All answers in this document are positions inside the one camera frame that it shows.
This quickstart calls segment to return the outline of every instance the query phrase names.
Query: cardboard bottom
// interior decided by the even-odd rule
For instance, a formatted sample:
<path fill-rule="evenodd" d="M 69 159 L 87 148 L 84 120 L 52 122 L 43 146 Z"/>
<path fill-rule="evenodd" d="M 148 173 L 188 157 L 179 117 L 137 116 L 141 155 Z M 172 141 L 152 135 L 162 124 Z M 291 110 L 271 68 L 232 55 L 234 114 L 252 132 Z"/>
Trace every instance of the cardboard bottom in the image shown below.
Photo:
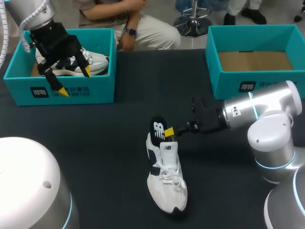
<path fill-rule="evenodd" d="M 285 52 L 218 52 L 227 72 L 293 70 Z"/>
<path fill-rule="evenodd" d="M 37 62 L 35 61 L 31 74 L 30 74 L 30 77 L 38 77 L 38 76 L 41 76 L 41 75 L 38 73 Z"/>

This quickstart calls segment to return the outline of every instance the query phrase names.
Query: white sneaker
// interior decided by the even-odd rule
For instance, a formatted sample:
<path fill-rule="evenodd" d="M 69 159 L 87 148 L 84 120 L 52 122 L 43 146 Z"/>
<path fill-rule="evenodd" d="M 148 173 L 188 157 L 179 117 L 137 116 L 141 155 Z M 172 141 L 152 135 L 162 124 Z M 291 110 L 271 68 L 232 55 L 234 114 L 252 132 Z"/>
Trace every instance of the white sneaker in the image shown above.
<path fill-rule="evenodd" d="M 89 52 L 85 50 L 84 48 L 81 49 L 82 54 L 86 58 L 86 60 L 89 62 L 90 66 L 90 72 L 91 75 L 103 75 L 108 71 L 108 62 L 109 58 L 94 52 Z M 45 59 L 40 54 L 38 49 L 36 49 L 36 61 L 38 64 L 43 62 Z M 74 75 L 74 76 L 82 76 L 83 73 L 81 72 L 81 69 L 77 65 L 77 61 L 75 60 L 75 57 L 70 57 L 67 59 L 63 59 L 60 61 L 57 61 L 55 64 L 51 66 L 53 73 L 56 76 L 59 75 Z"/>
<path fill-rule="evenodd" d="M 154 126 L 155 131 L 150 131 L 146 140 L 151 164 L 147 186 L 154 202 L 161 210 L 177 214 L 183 212 L 186 207 L 187 188 L 178 157 L 178 143 L 164 141 L 164 128 L 167 128 L 167 125 L 160 122 L 160 117 L 158 119 L 158 122 L 152 120 L 151 126 Z"/>

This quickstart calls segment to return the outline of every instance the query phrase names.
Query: teal shoe box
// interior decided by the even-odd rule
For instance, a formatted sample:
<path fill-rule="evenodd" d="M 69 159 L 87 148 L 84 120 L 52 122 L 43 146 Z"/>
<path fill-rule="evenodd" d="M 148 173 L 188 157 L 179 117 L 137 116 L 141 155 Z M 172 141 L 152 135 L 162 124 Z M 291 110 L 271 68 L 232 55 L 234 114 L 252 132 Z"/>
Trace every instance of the teal shoe box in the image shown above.
<path fill-rule="evenodd" d="M 249 71 L 253 66 L 247 66 L 238 71 L 224 71 L 220 61 L 223 53 L 231 57 L 227 59 L 226 69 L 232 65 L 241 68 L 251 58 L 260 69 Z M 296 25 L 210 26 L 205 56 L 213 94 L 218 100 L 285 80 L 293 81 L 301 98 L 305 98 L 305 40 Z M 272 70 L 266 71 L 266 64 Z"/>
<path fill-rule="evenodd" d="M 116 46 L 113 29 L 73 29 L 87 51 L 109 56 L 107 75 L 58 76 L 69 97 L 53 91 L 45 77 L 30 77 L 35 63 L 36 48 L 30 53 L 24 51 L 19 42 L 4 76 L 4 81 L 18 106 L 53 104 L 104 104 L 113 103 L 116 70 Z M 25 37 L 31 42 L 29 32 Z"/>

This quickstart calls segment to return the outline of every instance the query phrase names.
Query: wristwatch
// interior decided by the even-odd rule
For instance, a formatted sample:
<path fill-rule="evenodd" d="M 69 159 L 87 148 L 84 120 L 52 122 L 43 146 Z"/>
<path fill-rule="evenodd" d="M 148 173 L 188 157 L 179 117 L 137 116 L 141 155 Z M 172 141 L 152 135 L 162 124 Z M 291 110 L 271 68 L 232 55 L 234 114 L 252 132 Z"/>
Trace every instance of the wristwatch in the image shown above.
<path fill-rule="evenodd" d="M 126 32 L 128 32 L 128 34 L 131 35 L 131 36 L 135 36 L 135 34 L 137 33 L 136 30 L 134 30 L 134 29 L 128 29 L 128 28 L 126 28 Z"/>

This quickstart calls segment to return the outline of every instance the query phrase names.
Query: black table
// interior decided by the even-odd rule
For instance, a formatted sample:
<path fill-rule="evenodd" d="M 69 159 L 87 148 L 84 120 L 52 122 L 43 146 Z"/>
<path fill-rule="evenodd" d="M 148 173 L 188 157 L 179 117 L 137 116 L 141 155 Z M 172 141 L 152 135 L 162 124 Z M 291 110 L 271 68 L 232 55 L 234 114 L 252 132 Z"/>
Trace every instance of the black table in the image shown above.
<path fill-rule="evenodd" d="M 30 138 L 54 154 L 82 229 L 263 229 L 273 186 L 255 167 L 245 129 L 180 137 L 188 216 L 171 219 L 153 203 L 146 184 L 149 120 L 163 114 L 170 125 L 188 121 L 199 94 L 211 97 L 204 50 L 119 52 L 114 104 L 17 107 L 2 80 L 0 137 Z M 293 127 L 297 146 L 305 146 L 304 126 L 305 112 Z"/>

